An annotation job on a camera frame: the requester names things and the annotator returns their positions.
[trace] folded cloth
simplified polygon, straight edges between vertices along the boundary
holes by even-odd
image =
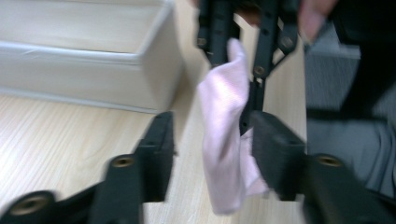
[[[243,136],[239,118],[248,101],[248,62],[241,43],[228,43],[229,63],[212,69],[198,86],[205,123],[203,159],[213,211],[230,214],[248,195],[267,186],[251,156],[252,130]]]

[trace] white box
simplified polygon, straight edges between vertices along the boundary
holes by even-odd
[[[0,91],[157,113],[182,58],[166,0],[0,0]]]

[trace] wooden table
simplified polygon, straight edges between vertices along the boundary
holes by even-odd
[[[299,204],[270,194],[248,198],[232,216],[211,211],[201,157],[203,118],[195,94],[208,71],[194,47],[196,11],[176,0],[176,21],[185,71],[171,110],[175,112],[178,157],[166,203],[145,205],[147,223],[303,223]],[[256,30],[243,21],[244,45],[254,53]],[[284,120],[305,138],[304,57],[301,48],[267,82],[265,111]],[[148,127],[151,114],[70,105],[0,95],[0,207],[40,189],[59,199],[97,183],[106,162],[130,153]]]

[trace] table surface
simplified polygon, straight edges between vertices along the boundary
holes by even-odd
[[[304,223],[298,203],[271,193],[249,197],[231,216],[212,213],[201,156],[203,118],[195,94],[208,64],[194,47],[197,11],[176,0],[176,25],[185,70],[170,110],[175,112],[178,156],[166,203],[145,204],[147,223]],[[238,19],[252,62],[257,30]],[[267,81],[264,110],[286,122],[303,139],[304,57],[301,46]],[[71,105],[0,95],[0,210],[19,196],[41,189],[64,199],[97,183],[106,162],[131,153],[152,114]]]

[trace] person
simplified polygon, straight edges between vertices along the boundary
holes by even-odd
[[[190,0],[195,6],[199,6],[199,0]],[[312,43],[318,35],[318,31],[327,16],[332,12],[338,0],[302,0],[298,14],[300,36],[305,42]],[[260,24],[260,11],[257,8],[239,10],[240,15],[250,25]]]

